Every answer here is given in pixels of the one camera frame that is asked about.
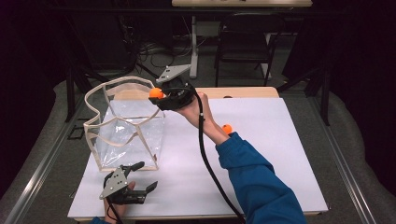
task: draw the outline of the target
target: chair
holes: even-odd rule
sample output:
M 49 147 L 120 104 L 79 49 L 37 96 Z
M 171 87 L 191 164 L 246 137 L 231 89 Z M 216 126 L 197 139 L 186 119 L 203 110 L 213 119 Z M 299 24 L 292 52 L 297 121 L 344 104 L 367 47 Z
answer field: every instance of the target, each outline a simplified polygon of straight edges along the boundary
M 263 86 L 267 85 L 277 38 L 285 27 L 284 20 L 276 14 L 234 13 L 221 21 L 219 42 L 215 58 L 216 87 L 219 85 L 219 64 L 267 63 Z M 265 36 L 274 34 L 267 43 Z

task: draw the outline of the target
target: clear plastic bag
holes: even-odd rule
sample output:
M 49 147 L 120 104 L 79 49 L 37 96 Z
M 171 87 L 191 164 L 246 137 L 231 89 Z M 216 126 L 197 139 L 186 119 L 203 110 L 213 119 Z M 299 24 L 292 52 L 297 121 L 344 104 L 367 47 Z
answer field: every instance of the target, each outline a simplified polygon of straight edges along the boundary
M 121 77 L 85 95 L 93 118 L 84 123 L 87 143 L 100 171 L 145 162 L 141 170 L 158 170 L 164 113 L 149 100 L 151 81 Z

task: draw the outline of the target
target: orange knob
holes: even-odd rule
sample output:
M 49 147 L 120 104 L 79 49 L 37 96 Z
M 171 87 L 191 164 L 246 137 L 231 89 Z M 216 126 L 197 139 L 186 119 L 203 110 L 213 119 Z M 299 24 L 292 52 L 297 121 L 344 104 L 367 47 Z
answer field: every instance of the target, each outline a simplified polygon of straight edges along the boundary
M 224 124 L 224 125 L 221 127 L 221 129 L 222 129 L 225 133 L 227 133 L 227 134 L 230 134 L 230 133 L 233 131 L 233 127 L 231 127 L 230 124 Z
M 151 91 L 149 91 L 149 97 L 162 99 L 163 91 L 160 88 L 153 88 Z

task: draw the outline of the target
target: blue sleeve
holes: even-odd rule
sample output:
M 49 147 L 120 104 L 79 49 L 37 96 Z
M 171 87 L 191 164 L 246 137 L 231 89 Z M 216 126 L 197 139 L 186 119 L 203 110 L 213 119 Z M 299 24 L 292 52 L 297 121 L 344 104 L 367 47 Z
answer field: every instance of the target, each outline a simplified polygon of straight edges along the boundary
M 110 224 L 106 221 L 101 220 L 99 217 L 94 217 L 90 224 Z
M 216 150 L 247 223 L 306 223 L 294 192 L 275 175 L 272 164 L 237 133 L 230 136 Z

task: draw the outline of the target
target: gray carpet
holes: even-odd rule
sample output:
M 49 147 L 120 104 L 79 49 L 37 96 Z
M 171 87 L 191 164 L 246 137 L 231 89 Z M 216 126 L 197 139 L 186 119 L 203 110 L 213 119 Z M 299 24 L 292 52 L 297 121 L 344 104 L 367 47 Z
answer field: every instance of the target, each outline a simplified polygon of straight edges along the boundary
M 269 86 L 276 87 L 283 84 L 285 78 L 281 75 L 281 71 L 289 55 L 292 41 L 292 37 L 281 38 L 276 51 L 276 63 L 272 70 L 273 77 Z M 214 49 L 210 45 L 200 47 L 198 78 L 191 80 L 195 87 L 214 86 Z M 160 54 L 155 55 L 152 61 L 150 57 L 143 61 L 144 65 L 156 74 L 160 74 L 163 68 L 155 67 L 152 64 L 165 65 L 170 62 L 172 62 L 172 58 Z M 177 57 L 173 65 L 184 63 L 190 63 L 190 57 Z M 135 73 L 137 76 L 154 80 L 153 77 L 139 69 L 136 69 Z M 233 86 L 235 83 L 241 85 L 240 82 L 227 82 L 228 80 L 221 81 L 221 86 Z M 257 81 L 243 83 L 242 85 L 254 86 L 257 85 Z M 282 93 L 281 97 L 285 99 L 288 106 L 325 200 L 331 206 L 331 210 L 327 213 L 307 217 L 308 223 L 364 223 L 361 220 L 359 209 L 356 209 L 352 200 L 350 189 L 347 187 L 343 176 L 340 175 L 340 168 L 337 166 L 332 152 L 333 145 L 325 132 L 326 130 L 327 132 L 330 131 L 336 139 L 336 144 L 347 161 L 347 167 L 350 168 L 354 180 L 359 184 L 364 199 L 374 214 L 376 223 L 392 223 L 396 220 L 396 199 L 378 184 L 374 173 L 365 163 L 364 146 L 359 129 L 353 118 L 347 113 L 344 104 L 331 94 L 329 110 L 331 126 L 330 128 L 323 128 L 321 120 L 318 118 L 318 110 L 315 108 L 316 99 L 304 97 L 302 94 L 303 87 L 304 83 L 296 85 Z M 64 83 L 61 83 L 55 90 L 57 92 L 57 102 L 46 127 L 37 139 L 35 147 L 20 173 L 0 201 L 1 223 L 6 222 L 10 213 L 13 216 L 18 214 L 20 223 L 76 223 L 76 221 L 67 218 L 67 213 L 73 200 L 73 192 L 78 188 L 90 150 L 86 145 L 85 138 L 81 140 L 65 139 L 64 141 L 57 138 L 59 133 L 64 132 L 63 126 L 66 118 Z M 74 125 L 80 127 L 84 122 L 80 119 L 90 118 L 86 106 L 82 106 L 83 109 L 75 117 L 72 127 Z M 81 132 L 81 130 L 76 130 L 72 137 L 77 137 L 78 132 Z M 61 138 L 67 137 L 69 134 L 70 130 L 67 130 Z M 28 203 L 21 211 L 12 210 L 14 205 L 21 201 L 20 197 L 23 198 L 24 190 L 32 176 L 35 176 L 35 170 L 37 167 L 39 168 L 40 162 L 58 142 L 61 143 L 58 146 L 59 154 L 53 155 L 54 163 L 49 164 L 50 170 L 47 175 L 43 176 L 45 177 L 44 183 L 37 187 L 37 195 L 33 195 L 33 200 L 28 201 L 31 203 Z M 173 223 L 231 222 L 228 220 L 185 220 Z

